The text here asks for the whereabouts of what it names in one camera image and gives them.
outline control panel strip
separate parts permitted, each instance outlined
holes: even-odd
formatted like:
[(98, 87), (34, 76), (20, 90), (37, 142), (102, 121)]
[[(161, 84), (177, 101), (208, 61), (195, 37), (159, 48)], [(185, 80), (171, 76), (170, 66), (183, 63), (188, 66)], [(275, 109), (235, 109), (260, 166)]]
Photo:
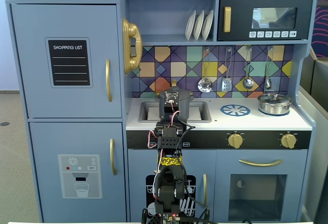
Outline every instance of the control panel strip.
[[(309, 148), (311, 131), (192, 130), (183, 139), (184, 149), (293, 149)], [(128, 130), (128, 149), (147, 149), (148, 131)], [(150, 145), (157, 140), (151, 137)]]

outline floor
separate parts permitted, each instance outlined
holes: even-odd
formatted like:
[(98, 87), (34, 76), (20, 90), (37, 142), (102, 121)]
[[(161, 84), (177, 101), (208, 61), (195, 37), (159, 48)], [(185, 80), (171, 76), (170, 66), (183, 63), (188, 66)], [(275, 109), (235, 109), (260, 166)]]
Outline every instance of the floor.
[(0, 224), (39, 222), (21, 97), (0, 94)]

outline stainless steel pot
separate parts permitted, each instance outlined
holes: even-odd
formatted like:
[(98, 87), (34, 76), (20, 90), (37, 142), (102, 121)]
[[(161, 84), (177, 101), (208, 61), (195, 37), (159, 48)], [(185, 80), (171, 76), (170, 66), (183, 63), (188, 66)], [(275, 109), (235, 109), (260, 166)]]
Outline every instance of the stainless steel pot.
[(285, 115), (289, 112), (292, 100), (278, 93), (265, 93), (258, 96), (259, 111), (268, 115)]

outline circuit board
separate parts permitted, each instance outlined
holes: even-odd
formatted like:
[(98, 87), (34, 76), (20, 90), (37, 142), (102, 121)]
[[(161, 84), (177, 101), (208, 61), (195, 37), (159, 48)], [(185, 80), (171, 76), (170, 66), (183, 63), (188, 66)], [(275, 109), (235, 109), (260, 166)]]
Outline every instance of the circuit board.
[(179, 224), (180, 216), (175, 214), (164, 214), (163, 215), (163, 224)]

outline toy kitchen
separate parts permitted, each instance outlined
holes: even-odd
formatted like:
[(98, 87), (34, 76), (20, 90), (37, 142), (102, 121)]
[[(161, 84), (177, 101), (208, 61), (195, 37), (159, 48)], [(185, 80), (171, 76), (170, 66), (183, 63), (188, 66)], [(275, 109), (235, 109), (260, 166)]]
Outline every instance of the toy kitchen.
[(186, 216), (300, 221), (316, 3), (8, 0), (40, 221), (151, 219), (156, 162), (182, 158)]

